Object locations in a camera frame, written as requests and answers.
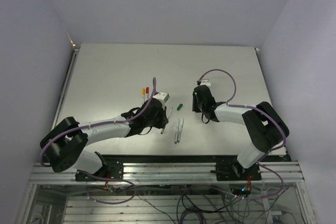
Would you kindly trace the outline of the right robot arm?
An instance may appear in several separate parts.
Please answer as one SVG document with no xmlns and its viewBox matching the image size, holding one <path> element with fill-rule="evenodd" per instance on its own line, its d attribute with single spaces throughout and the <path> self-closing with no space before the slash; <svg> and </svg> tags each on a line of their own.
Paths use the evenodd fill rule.
<svg viewBox="0 0 336 224">
<path fill-rule="evenodd" d="M 217 102 L 210 88 L 200 85 L 193 91 L 193 108 L 206 118 L 206 124 L 213 122 L 231 122 L 246 127 L 250 143 L 237 156 L 236 163 L 231 167 L 236 179 L 244 179 L 250 173 L 250 167 L 261 161 L 267 154 L 282 143 L 285 145 L 289 129 L 270 105 L 263 101 L 256 106 L 230 105 Z"/>
</svg>

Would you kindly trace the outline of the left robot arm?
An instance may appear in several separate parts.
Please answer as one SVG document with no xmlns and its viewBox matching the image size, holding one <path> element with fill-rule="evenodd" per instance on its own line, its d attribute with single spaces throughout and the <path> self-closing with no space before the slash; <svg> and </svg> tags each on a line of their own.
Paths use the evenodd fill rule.
<svg viewBox="0 0 336 224">
<path fill-rule="evenodd" d="M 87 152 L 87 145 L 111 138 L 142 135 L 145 128 L 163 129 L 169 120 L 166 116 L 167 93 L 159 92 L 139 108 L 130 109 L 115 118 L 79 123 L 69 116 L 57 124 L 40 142 L 39 162 L 51 167 L 55 173 L 71 167 L 84 170 L 94 180 L 107 175 L 107 167 L 98 152 Z"/>
</svg>

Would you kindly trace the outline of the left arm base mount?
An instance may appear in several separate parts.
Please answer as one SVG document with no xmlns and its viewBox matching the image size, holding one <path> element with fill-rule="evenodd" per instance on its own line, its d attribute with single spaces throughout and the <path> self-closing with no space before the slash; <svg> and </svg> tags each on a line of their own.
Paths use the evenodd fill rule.
<svg viewBox="0 0 336 224">
<path fill-rule="evenodd" d="M 112 160 L 103 163 L 103 166 L 96 172 L 87 172 L 84 170 L 77 170 L 75 175 L 76 182 L 109 182 L 113 180 L 120 180 L 123 178 L 124 166 L 120 161 Z"/>
</svg>

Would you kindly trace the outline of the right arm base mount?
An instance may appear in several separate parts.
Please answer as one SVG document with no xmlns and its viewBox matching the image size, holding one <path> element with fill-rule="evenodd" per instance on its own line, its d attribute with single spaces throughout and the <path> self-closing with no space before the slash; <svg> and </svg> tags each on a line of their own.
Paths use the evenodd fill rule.
<svg viewBox="0 0 336 224">
<path fill-rule="evenodd" d="M 260 169 L 256 164 L 243 168 L 238 162 L 217 163 L 210 173 L 215 174 L 218 181 L 261 180 Z"/>
</svg>

